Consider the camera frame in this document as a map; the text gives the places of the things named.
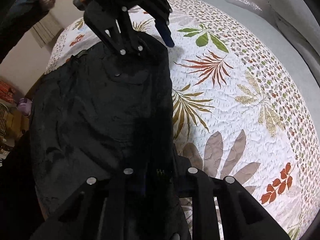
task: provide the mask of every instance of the dark blue sleeve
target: dark blue sleeve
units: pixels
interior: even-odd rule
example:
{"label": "dark blue sleeve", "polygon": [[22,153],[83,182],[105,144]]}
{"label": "dark blue sleeve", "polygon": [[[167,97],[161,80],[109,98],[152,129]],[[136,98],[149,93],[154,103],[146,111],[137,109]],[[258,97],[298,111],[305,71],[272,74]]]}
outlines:
{"label": "dark blue sleeve", "polygon": [[8,52],[48,11],[43,11],[39,0],[16,0],[0,24],[0,63]]}

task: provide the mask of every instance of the person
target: person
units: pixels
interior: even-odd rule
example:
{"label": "person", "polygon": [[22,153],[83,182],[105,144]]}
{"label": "person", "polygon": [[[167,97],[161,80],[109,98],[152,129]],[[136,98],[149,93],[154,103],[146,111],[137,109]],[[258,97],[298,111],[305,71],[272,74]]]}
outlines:
{"label": "person", "polygon": [[46,16],[55,0],[16,0],[0,18],[0,63],[34,24]]}
{"label": "person", "polygon": [[[55,1],[13,3],[5,18],[0,18],[0,63],[25,32],[48,14]],[[26,132],[0,168],[0,237],[29,239],[43,221],[31,168],[29,132]]]}

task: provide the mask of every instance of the beige wall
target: beige wall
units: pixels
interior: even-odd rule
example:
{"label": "beige wall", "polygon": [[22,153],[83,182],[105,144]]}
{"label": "beige wall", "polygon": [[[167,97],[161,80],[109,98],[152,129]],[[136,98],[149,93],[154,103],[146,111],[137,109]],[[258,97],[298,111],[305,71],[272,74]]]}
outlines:
{"label": "beige wall", "polygon": [[[63,28],[83,15],[72,4],[72,0],[57,0],[51,12]],[[50,46],[40,48],[32,34],[26,32],[0,64],[0,78],[26,94],[44,73],[50,54]]]}

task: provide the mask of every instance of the green leaf print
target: green leaf print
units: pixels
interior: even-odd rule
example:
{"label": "green leaf print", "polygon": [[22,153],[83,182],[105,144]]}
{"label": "green leaf print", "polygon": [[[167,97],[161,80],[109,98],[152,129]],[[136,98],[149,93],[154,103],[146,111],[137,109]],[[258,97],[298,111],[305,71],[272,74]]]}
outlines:
{"label": "green leaf print", "polygon": [[197,34],[199,34],[199,33],[200,33],[200,32],[188,33],[188,34],[183,35],[183,37],[193,37],[193,36],[195,36],[195,35],[197,35]]}
{"label": "green leaf print", "polygon": [[218,49],[226,52],[226,53],[229,53],[229,51],[227,50],[226,46],[223,45],[223,43],[221,41],[219,41],[215,36],[213,36],[212,34],[210,34],[210,38],[213,42],[214,45],[217,46]]}
{"label": "green leaf print", "polygon": [[209,42],[209,39],[208,39],[208,35],[207,33],[201,35],[197,40],[196,40],[196,44],[198,47],[203,47],[203,46],[206,46]]}
{"label": "green leaf print", "polygon": [[185,28],[182,30],[178,30],[178,32],[181,32],[181,33],[191,33],[191,32],[196,32],[196,31],[199,31],[199,29]]}

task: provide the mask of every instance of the beige curtain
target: beige curtain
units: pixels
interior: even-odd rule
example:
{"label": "beige curtain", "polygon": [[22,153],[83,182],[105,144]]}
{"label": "beige curtain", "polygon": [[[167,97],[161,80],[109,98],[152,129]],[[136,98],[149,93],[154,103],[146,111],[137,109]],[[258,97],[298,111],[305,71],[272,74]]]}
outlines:
{"label": "beige curtain", "polygon": [[39,46],[42,48],[45,44],[48,44],[62,29],[63,28],[59,22],[49,12],[42,20],[33,25],[30,31]]}

